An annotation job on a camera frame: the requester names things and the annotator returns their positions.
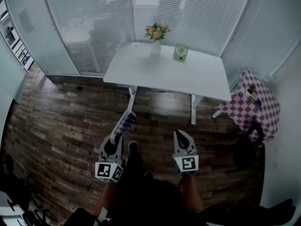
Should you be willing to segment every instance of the chair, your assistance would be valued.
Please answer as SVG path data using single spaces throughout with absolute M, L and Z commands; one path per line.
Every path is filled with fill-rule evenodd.
M 255 130 L 258 132 L 258 139 L 256 142 L 253 142 L 248 136 Z M 251 167 L 256 160 L 256 150 L 262 144 L 263 138 L 264 133 L 261 125 L 256 121 L 251 122 L 250 129 L 245 134 L 242 134 L 234 145 L 234 161 L 237 169 L 226 171 L 226 173 L 237 172 Z

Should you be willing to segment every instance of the pink checkered table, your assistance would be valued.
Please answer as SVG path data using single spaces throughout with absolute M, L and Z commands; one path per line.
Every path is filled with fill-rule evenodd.
M 261 101 L 261 107 L 259 108 L 245 94 L 252 84 L 256 86 L 257 97 Z M 221 112 L 226 113 L 242 131 L 248 130 L 252 121 L 257 121 L 263 129 L 264 142 L 275 137 L 278 131 L 280 104 L 250 69 L 240 75 L 239 82 L 231 98 L 230 102 L 223 102 L 218 106 L 218 111 L 212 115 L 213 118 Z M 258 138 L 257 132 L 252 133 L 250 138 L 255 141 Z

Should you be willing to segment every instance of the white table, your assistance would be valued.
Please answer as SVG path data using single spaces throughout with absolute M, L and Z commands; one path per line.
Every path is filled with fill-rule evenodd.
M 188 51 L 186 61 L 173 59 L 174 47 L 162 46 L 161 54 L 150 54 L 151 44 L 123 42 L 103 81 L 130 85 L 133 107 L 137 87 L 191 94 L 191 123 L 196 123 L 196 106 L 203 97 L 230 101 L 230 90 L 222 59 Z

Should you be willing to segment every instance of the wooden floor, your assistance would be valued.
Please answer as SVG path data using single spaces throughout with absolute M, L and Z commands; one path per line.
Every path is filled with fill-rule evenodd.
M 97 151 L 127 109 L 128 91 L 97 78 L 47 78 L 37 65 L 30 73 L 21 102 L 13 108 L 4 148 L 15 161 L 18 177 L 33 175 L 33 187 L 42 189 L 36 198 L 57 224 L 78 207 L 92 211 L 102 195 L 104 183 L 94 177 Z M 261 196 L 264 149 L 258 150 L 251 169 L 225 174 L 235 169 L 227 145 L 235 143 L 239 131 L 225 115 L 211 118 L 218 103 L 204 99 L 197 108 L 197 125 L 192 126 L 189 95 L 139 88 L 133 107 L 137 121 L 125 143 L 136 140 L 145 169 L 153 169 L 157 179 L 177 184 L 173 131 L 186 131 L 200 156 L 195 177 L 205 206 L 252 209 Z

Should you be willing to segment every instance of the bouquet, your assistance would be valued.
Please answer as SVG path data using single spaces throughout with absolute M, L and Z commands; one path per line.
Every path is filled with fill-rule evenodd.
M 171 30 L 166 22 L 155 22 L 152 26 L 146 26 L 145 31 L 145 36 L 156 42 L 157 40 L 163 40 L 164 36 Z

